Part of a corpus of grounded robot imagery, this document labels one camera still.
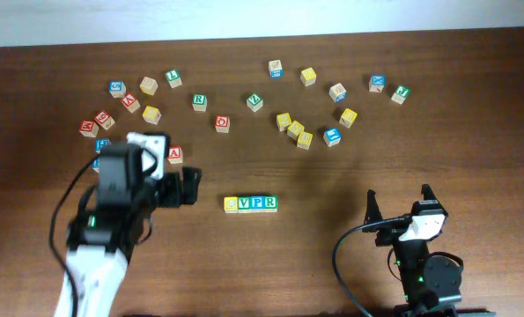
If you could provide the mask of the yellow C block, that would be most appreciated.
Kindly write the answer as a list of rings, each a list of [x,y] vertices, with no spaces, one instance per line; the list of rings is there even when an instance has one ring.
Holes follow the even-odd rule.
[[[238,197],[227,196],[224,198],[224,211],[225,213],[238,213]]]

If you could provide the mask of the green V block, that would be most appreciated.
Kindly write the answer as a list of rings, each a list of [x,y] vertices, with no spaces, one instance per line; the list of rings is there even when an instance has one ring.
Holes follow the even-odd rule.
[[[238,197],[238,212],[239,213],[250,213],[251,212],[251,199],[249,196]]]

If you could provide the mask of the blue P block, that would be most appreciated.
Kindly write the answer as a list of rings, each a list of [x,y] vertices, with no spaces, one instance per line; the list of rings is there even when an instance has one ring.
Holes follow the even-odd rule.
[[[264,212],[265,211],[265,197],[264,196],[251,196],[250,197],[250,211],[251,212]]]

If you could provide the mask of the green r block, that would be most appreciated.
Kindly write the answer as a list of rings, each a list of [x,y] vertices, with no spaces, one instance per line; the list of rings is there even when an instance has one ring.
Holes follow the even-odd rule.
[[[265,212],[277,212],[278,200],[274,195],[268,195],[264,197],[264,211]]]
[[[192,107],[196,112],[205,112],[208,106],[207,96],[204,94],[194,94],[192,99]]]

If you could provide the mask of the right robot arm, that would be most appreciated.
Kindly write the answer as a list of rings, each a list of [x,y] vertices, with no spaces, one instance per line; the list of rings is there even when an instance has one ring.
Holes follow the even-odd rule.
[[[393,249],[406,297],[406,303],[395,308],[396,316],[455,316],[454,305],[461,302],[463,260],[429,251],[428,243],[440,236],[448,213],[429,185],[421,187],[421,195],[409,213],[385,219],[375,192],[368,190],[364,231],[376,234],[376,246]]]

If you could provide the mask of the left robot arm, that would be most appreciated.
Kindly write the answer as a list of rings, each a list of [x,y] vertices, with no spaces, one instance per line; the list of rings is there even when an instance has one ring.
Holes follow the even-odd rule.
[[[55,315],[109,315],[135,246],[151,236],[152,212],[196,203],[202,171],[165,172],[170,143],[164,133],[129,132],[91,159],[99,181],[80,198],[67,254],[56,258],[64,279]]]

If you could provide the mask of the red A block centre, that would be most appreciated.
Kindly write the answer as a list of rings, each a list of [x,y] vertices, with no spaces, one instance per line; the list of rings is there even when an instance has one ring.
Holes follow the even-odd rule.
[[[180,146],[170,146],[168,149],[168,161],[170,164],[182,164],[183,163],[183,151]]]

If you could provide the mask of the red a block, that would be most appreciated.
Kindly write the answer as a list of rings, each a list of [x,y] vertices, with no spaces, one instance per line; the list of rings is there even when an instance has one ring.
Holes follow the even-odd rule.
[[[122,97],[121,103],[131,113],[134,113],[135,111],[138,110],[138,108],[140,108],[139,101],[131,93],[127,93],[124,97]]]
[[[170,146],[168,149],[168,161],[170,164],[182,164],[183,163],[183,151],[180,146]]]

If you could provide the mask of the yellow block upper left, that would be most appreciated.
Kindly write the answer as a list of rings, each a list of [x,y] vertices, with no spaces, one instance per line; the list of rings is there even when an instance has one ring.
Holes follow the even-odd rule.
[[[146,106],[142,116],[146,122],[157,125],[161,118],[161,113],[156,107]]]

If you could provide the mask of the blue H block lower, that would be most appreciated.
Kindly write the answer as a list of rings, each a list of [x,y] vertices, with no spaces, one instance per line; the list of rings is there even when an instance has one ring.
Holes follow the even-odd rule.
[[[100,172],[100,160],[98,158],[96,158],[93,162],[92,162],[92,169],[96,172],[96,173],[99,173]]]

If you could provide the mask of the blue h block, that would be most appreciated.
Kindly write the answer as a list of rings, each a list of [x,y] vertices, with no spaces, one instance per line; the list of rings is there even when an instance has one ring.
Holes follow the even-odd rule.
[[[99,173],[100,172],[100,160],[98,158],[96,158],[93,162],[92,162],[92,169],[96,172],[96,173]]]
[[[108,138],[100,138],[97,139],[95,142],[95,151],[97,153],[100,153],[102,149],[110,144],[110,140]]]

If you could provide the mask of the red O block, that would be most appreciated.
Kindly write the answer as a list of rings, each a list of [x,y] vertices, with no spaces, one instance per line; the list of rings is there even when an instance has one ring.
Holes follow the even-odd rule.
[[[230,131],[230,117],[218,115],[215,119],[215,129],[218,133],[228,133]]]

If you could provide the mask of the blue H block upper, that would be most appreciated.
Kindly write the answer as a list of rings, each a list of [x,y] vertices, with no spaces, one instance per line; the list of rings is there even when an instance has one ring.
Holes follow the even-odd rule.
[[[100,138],[97,139],[95,142],[95,151],[97,153],[100,153],[102,149],[110,144],[110,140],[108,138]]]

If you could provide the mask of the blue I block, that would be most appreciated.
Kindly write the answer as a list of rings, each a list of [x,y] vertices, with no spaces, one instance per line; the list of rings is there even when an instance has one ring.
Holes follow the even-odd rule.
[[[339,144],[342,136],[337,128],[326,129],[323,134],[324,142],[328,147]]]

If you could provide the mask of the yellow block right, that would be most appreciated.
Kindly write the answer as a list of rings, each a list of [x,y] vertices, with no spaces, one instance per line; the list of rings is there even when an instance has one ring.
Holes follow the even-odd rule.
[[[339,123],[346,128],[350,128],[357,119],[358,113],[350,108],[345,108],[340,116]]]

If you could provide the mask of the red A block far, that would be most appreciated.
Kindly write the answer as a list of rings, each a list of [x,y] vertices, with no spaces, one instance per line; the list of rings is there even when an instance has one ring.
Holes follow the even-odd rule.
[[[135,111],[138,110],[138,108],[140,108],[139,101],[131,93],[127,93],[124,97],[122,97],[121,103],[131,113],[134,113]]]

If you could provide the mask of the yellow G block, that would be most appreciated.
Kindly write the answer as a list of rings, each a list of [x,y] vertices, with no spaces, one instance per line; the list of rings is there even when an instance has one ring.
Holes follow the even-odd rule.
[[[297,146],[301,149],[308,150],[313,140],[313,134],[309,132],[300,132],[297,139]]]

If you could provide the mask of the red 9 block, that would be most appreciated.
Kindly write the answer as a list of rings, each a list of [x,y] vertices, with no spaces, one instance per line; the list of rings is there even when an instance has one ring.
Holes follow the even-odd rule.
[[[105,130],[110,129],[115,124],[113,117],[104,110],[99,111],[94,116],[94,120]]]

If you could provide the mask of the green J block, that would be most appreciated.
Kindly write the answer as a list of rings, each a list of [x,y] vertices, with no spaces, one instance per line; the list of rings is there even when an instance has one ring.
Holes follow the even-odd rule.
[[[395,103],[402,105],[403,102],[409,97],[411,89],[404,85],[399,85],[393,93],[391,100]]]

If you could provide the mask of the red M block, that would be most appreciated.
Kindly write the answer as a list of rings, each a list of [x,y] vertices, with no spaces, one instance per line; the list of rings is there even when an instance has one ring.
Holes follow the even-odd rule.
[[[95,138],[99,133],[99,126],[94,121],[82,121],[79,132],[83,136]]]

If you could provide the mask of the plain wooden block left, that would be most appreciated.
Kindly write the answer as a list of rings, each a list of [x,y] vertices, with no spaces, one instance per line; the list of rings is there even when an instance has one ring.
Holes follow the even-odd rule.
[[[139,85],[141,91],[153,96],[159,88],[157,81],[151,77],[144,77]]]

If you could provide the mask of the yellow cluster block middle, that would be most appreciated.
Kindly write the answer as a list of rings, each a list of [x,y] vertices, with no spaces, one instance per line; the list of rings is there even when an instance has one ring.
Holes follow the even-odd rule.
[[[297,140],[299,138],[299,135],[305,130],[305,127],[303,124],[301,124],[298,121],[293,121],[288,127],[287,127],[287,135],[291,137],[294,140]]]

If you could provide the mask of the yellow cluster block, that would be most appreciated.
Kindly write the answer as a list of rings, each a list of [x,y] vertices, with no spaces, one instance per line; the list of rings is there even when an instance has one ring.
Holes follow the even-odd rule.
[[[303,124],[301,124],[298,121],[293,121],[288,127],[287,127],[287,135],[291,137],[294,140],[297,140],[299,138],[299,135],[305,130],[305,127]]]
[[[277,121],[278,130],[280,132],[286,131],[288,127],[292,124],[292,119],[289,113],[278,114],[276,121]]]

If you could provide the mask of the green L block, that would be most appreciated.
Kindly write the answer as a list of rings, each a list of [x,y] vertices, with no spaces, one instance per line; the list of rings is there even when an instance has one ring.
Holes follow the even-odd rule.
[[[169,70],[166,73],[166,80],[171,88],[176,88],[182,85],[181,75],[178,70]]]

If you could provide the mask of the blue S block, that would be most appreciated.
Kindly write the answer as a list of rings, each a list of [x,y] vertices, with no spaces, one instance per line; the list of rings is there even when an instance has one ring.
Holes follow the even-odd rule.
[[[109,92],[116,98],[123,98],[126,95],[126,85],[120,80],[114,80],[109,83]]]

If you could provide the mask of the blue X block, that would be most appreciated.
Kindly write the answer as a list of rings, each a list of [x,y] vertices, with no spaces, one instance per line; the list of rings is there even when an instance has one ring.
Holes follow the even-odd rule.
[[[386,78],[384,75],[371,75],[369,81],[369,92],[382,92],[386,85]]]

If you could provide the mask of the green Z block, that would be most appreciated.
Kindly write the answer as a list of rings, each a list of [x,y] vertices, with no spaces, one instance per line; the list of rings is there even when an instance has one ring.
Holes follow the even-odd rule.
[[[247,97],[247,106],[255,113],[263,106],[263,99],[257,93],[253,93]]]

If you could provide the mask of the blue D sided block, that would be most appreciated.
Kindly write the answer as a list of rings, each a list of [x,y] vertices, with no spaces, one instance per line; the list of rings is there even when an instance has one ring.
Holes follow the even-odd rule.
[[[341,83],[337,83],[329,88],[328,94],[334,102],[338,102],[346,97],[347,91]]]

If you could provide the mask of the yellow cluster block left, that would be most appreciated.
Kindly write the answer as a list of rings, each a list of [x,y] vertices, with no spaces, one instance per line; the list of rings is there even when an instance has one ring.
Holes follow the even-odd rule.
[[[277,121],[278,130],[280,132],[286,131],[288,127],[292,124],[292,119],[289,113],[278,114],[276,121]]]

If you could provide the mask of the yellow block top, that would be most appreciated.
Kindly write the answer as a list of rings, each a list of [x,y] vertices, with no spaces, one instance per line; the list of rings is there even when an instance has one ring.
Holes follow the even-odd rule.
[[[304,86],[313,85],[316,81],[317,75],[312,67],[303,69],[300,72],[300,80]]]

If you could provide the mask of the blue sided block top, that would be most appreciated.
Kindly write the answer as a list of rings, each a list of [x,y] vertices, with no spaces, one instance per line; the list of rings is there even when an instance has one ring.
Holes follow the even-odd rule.
[[[283,66],[280,60],[269,61],[269,76],[271,78],[280,78],[283,76]]]

